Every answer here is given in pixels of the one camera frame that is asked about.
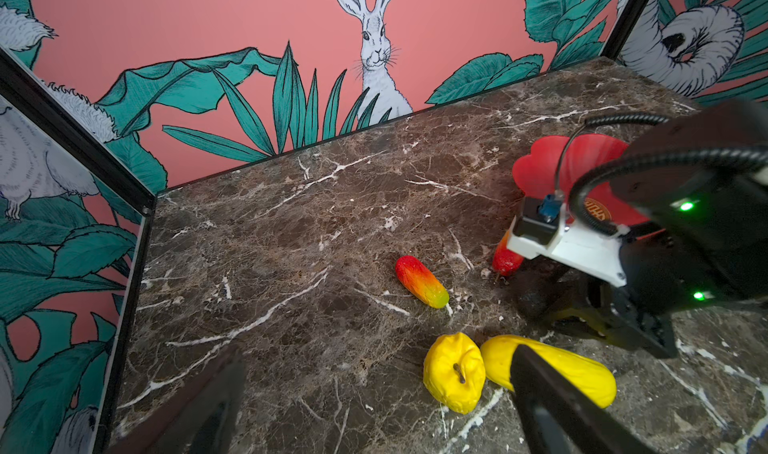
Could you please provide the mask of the black corner post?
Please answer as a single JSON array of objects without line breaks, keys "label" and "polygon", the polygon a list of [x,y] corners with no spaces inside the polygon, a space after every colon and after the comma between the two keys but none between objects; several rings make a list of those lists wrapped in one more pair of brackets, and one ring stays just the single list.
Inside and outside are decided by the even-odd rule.
[{"label": "black corner post", "polygon": [[616,61],[649,0],[625,0],[601,56]]},{"label": "black corner post", "polygon": [[1,52],[1,449],[99,453],[116,419],[155,159]]}]

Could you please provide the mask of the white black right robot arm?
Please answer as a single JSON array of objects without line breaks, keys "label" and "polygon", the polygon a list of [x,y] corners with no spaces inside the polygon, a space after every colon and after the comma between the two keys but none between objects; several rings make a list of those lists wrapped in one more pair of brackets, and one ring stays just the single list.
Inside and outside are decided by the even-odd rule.
[{"label": "white black right robot arm", "polygon": [[754,102],[591,117],[537,140],[512,173],[524,197],[507,248],[559,266],[523,285],[537,323],[670,359],[674,313],[767,293],[767,111]]}]

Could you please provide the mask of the red fake fruit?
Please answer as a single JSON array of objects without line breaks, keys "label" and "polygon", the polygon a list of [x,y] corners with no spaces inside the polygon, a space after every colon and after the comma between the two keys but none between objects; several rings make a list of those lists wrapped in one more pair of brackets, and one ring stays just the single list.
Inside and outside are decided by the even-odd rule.
[{"label": "red fake fruit", "polygon": [[523,256],[507,247],[509,237],[510,231],[507,230],[498,243],[492,259],[493,271],[497,275],[504,277],[514,274],[525,261]]}]

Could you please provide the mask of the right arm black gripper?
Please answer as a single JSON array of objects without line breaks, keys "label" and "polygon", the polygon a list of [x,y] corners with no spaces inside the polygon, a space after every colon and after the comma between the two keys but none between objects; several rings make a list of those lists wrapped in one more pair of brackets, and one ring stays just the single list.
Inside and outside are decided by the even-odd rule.
[{"label": "right arm black gripper", "polygon": [[[710,307],[741,308],[767,299],[767,242],[707,251],[658,233],[619,251],[627,283],[594,276],[520,272],[515,303],[523,317],[569,336],[598,340],[659,359],[677,355],[671,316]],[[513,402],[532,453],[651,453],[533,349],[520,346],[510,366]]]}]

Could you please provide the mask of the yellow fake lemon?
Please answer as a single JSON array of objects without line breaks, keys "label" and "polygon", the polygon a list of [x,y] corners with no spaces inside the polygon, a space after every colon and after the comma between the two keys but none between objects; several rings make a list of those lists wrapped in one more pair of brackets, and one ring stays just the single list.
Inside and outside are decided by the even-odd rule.
[{"label": "yellow fake lemon", "polygon": [[492,382],[514,391],[511,382],[511,363],[516,349],[520,346],[531,348],[599,407],[605,409],[615,401],[617,383],[611,371],[603,364],[564,349],[515,335],[498,335],[486,340],[480,346],[486,375]]}]

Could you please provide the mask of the black left corner post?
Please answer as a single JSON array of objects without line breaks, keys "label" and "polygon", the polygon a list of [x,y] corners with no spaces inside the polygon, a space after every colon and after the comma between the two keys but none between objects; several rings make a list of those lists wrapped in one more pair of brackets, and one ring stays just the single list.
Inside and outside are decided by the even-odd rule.
[{"label": "black left corner post", "polygon": [[99,453],[116,419],[155,159],[1,52],[1,449]]}]

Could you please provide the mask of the red yellow green mango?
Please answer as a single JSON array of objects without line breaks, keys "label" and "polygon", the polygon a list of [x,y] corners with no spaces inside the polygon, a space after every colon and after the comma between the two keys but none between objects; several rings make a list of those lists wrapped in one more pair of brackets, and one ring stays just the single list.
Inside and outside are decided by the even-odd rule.
[{"label": "red yellow green mango", "polygon": [[449,293],[432,272],[417,258],[402,256],[395,264],[400,283],[424,304],[441,309],[449,303]]}]

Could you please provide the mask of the black right corner post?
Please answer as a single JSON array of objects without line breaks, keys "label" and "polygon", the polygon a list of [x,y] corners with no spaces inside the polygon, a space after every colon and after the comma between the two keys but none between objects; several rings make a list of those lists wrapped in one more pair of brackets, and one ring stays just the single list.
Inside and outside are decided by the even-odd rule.
[{"label": "black right corner post", "polygon": [[601,56],[616,61],[649,0],[625,0]]}]

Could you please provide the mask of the red flower-shaped fruit bowl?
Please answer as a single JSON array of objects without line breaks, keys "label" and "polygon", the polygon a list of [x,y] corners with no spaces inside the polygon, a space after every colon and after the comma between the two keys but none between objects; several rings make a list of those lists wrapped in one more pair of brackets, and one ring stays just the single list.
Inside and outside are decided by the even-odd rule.
[{"label": "red flower-shaped fruit bowl", "polygon": [[[514,163],[513,179],[525,195],[543,199],[554,192],[555,170],[567,141],[565,136],[538,139],[533,143],[530,153]],[[576,180],[588,171],[621,157],[627,147],[626,142],[604,134],[587,133],[575,138],[560,170],[563,192],[568,194]],[[614,196],[608,183],[589,193],[585,207],[593,217],[602,221],[628,226],[647,221],[646,217]]]}]

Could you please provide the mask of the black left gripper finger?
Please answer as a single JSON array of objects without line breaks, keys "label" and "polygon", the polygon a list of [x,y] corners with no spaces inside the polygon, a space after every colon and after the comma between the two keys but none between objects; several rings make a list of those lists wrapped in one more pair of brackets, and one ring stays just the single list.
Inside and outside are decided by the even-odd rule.
[{"label": "black left gripper finger", "polygon": [[240,357],[219,357],[109,453],[226,453],[245,385]]}]

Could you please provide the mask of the yellow fake apple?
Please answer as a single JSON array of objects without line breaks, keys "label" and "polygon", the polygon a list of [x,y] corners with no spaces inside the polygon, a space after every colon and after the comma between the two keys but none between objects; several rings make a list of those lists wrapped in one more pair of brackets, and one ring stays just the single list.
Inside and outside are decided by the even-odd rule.
[{"label": "yellow fake apple", "polygon": [[468,414],[477,406],[486,380],[479,347],[464,333],[440,336],[423,363],[429,393],[453,412]]}]

